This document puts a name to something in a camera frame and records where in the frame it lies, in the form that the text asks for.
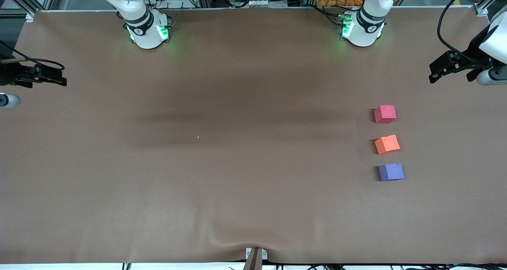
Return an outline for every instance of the orange cube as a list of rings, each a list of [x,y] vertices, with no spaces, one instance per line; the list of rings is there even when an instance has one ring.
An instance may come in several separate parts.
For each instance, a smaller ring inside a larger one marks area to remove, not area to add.
[[[393,153],[400,149],[398,138],[395,135],[378,138],[375,140],[375,146],[379,155]]]

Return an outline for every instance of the brown tabletop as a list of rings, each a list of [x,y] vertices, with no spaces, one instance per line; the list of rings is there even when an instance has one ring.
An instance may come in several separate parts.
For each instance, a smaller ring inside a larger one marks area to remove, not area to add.
[[[314,10],[182,12],[169,44],[114,13],[37,13],[18,49],[69,86],[5,87],[0,263],[507,262],[507,87],[429,84],[440,9],[394,9],[369,48]],[[464,49],[487,25],[449,10]],[[394,104],[393,124],[372,109]],[[372,140],[396,134],[401,151]],[[402,163],[406,179],[379,182]]]

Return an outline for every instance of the red cube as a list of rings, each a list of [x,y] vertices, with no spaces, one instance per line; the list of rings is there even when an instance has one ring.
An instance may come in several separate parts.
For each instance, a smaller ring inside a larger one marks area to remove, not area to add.
[[[386,124],[396,119],[396,111],[394,105],[379,105],[375,109],[375,122]]]

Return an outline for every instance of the foam block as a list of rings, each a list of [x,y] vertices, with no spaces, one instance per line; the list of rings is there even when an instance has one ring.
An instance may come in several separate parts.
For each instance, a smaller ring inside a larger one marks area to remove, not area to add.
[[[379,171],[380,179],[382,181],[398,181],[405,178],[402,165],[400,163],[380,166]]]
[[[396,119],[396,110],[394,105],[379,105],[375,109],[375,122],[386,124]]]
[[[375,140],[375,146],[379,155],[396,152],[400,149],[396,135],[384,136]]]

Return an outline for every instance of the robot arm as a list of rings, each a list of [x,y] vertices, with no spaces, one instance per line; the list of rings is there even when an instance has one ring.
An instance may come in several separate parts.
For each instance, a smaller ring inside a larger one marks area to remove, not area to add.
[[[12,55],[0,52],[0,86],[10,84],[32,88],[33,83],[42,82],[58,84],[63,87],[67,86],[67,79],[62,76],[62,71],[65,69],[62,64],[50,60],[32,59],[11,48],[11,46],[1,40],[0,44],[23,56],[14,58]],[[34,62],[35,66],[23,66],[20,64],[27,61]],[[56,64],[60,67],[49,67],[43,64],[44,62]],[[18,107],[20,103],[21,100],[17,95],[0,93],[0,109]]]
[[[351,21],[343,38],[360,47],[370,46],[380,37],[384,20],[393,7],[394,0],[364,0],[363,6],[346,12]]]
[[[497,17],[487,28],[470,41],[464,55],[447,51],[430,64],[429,82],[435,83],[450,73],[472,69],[467,73],[469,82],[477,79],[479,84],[489,86],[507,84],[507,11]]]
[[[127,23],[130,38],[139,47],[153,49],[168,41],[167,15],[148,9],[143,0],[105,0],[114,6]]]

